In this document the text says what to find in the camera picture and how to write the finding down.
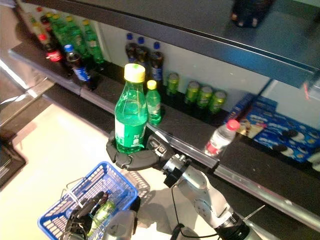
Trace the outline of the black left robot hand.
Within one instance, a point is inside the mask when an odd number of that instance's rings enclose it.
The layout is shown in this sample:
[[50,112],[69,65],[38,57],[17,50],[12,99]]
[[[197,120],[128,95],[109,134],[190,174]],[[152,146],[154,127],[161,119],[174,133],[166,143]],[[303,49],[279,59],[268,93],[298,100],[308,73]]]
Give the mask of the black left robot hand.
[[104,192],[98,192],[94,197],[83,198],[80,205],[73,209],[67,220],[60,240],[88,240],[88,234],[93,223],[93,215],[100,207],[99,201]]

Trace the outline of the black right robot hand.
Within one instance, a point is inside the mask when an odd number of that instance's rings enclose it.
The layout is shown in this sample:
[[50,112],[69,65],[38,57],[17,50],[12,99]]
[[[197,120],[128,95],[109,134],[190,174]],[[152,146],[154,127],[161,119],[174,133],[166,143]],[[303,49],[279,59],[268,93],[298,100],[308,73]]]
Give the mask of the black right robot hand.
[[114,131],[109,134],[106,152],[112,163],[127,171],[140,171],[148,168],[160,171],[167,161],[175,155],[174,149],[156,134],[151,134],[148,137],[146,149],[133,153],[122,153],[116,147]]

